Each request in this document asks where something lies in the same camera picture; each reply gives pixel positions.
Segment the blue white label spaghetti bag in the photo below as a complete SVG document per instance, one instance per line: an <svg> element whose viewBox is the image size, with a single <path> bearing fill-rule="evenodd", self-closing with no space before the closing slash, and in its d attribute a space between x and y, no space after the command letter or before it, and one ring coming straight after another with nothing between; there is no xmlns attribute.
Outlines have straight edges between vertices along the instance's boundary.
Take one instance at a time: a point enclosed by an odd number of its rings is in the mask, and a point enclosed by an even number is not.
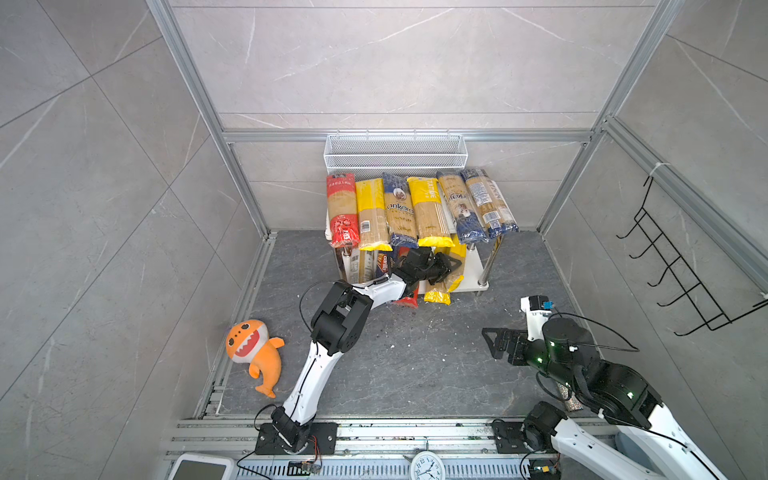
<svg viewBox="0 0 768 480"><path fill-rule="evenodd" d="M494 239L519 230L497 183L483 169L465 169L461 176L468 188L476 212L489 238Z"/></svg>

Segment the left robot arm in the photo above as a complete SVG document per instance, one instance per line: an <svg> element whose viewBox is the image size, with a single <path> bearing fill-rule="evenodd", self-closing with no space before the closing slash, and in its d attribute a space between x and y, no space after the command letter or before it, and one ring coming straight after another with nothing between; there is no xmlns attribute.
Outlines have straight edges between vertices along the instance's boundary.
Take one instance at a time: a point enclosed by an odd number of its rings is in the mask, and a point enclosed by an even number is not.
<svg viewBox="0 0 768 480"><path fill-rule="evenodd" d="M445 280L460 262L430 247L418 247L397 260L390 273L361 285L336 281L309 323L310 347L298 380L282 405L271 413L271 427L281 447L301 452L323 390L335 365L360 339L370 312L405 299L421 282Z"/></svg>

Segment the blue Ankara spaghetti bag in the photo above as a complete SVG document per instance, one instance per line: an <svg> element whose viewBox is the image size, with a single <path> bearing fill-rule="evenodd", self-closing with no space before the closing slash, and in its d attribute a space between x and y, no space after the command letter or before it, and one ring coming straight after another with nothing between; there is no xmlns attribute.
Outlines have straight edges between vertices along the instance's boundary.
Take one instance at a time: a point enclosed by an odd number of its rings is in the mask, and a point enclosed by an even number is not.
<svg viewBox="0 0 768 480"><path fill-rule="evenodd" d="M391 173L384 173L382 180L390 245L417 248L418 232L407 180Z"/></svg>

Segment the red white label spaghetti bag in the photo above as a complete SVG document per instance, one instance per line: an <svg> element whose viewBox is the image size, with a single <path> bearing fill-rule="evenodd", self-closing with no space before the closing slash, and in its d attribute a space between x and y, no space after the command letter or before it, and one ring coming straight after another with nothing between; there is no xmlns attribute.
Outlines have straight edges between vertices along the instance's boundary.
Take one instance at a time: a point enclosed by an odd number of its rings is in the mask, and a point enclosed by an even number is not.
<svg viewBox="0 0 768 480"><path fill-rule="evenodd" d="M350 284L364 284L373 281L376 273L376 255L377 251L342 248L343 278Z"/></svg>

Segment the blue Barilla spaghetti box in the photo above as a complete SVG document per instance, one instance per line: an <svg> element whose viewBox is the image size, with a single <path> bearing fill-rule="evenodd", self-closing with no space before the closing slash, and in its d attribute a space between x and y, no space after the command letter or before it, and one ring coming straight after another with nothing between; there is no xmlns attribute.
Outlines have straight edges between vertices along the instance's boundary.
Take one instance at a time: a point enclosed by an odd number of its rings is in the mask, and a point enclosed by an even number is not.
<svg viewBox="0 0 768 480"><path fill-rule="evenodd" d="M377 278L391 274L394 257L393 251L379 250L376 252L375 274Z"/></svg>

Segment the yellow Pastatime spaghetti bag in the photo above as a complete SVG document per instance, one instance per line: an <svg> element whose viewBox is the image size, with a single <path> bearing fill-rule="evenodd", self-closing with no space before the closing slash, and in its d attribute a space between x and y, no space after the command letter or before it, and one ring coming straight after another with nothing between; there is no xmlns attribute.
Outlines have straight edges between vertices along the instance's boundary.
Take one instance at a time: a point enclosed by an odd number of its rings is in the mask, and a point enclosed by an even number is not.
<svg viewBox="0 0 768 480"><path fill-rule="evenodd" d="M451 238L439 185L436 178L407 179L414 208L418 245L420 247L451 248Z"/></svg>

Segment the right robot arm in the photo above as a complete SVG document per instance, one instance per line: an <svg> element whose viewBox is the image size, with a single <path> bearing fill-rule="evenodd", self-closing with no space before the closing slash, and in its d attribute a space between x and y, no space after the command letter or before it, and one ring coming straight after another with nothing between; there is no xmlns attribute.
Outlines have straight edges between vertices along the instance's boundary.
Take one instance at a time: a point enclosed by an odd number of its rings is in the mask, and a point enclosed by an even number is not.
<svg viewBox="0 0 768 480"><path fill-rule="evenodd" d="M600 355L600 345L573 318L530 311L527 328L484 328L491 355L528 366L565 387L618 428L648 459L642 464L595 439L560 408L538 403L521 438L532 452L556 451L611 479L722 479L724 473L685 433L658 392L631 367Z"/></svg>

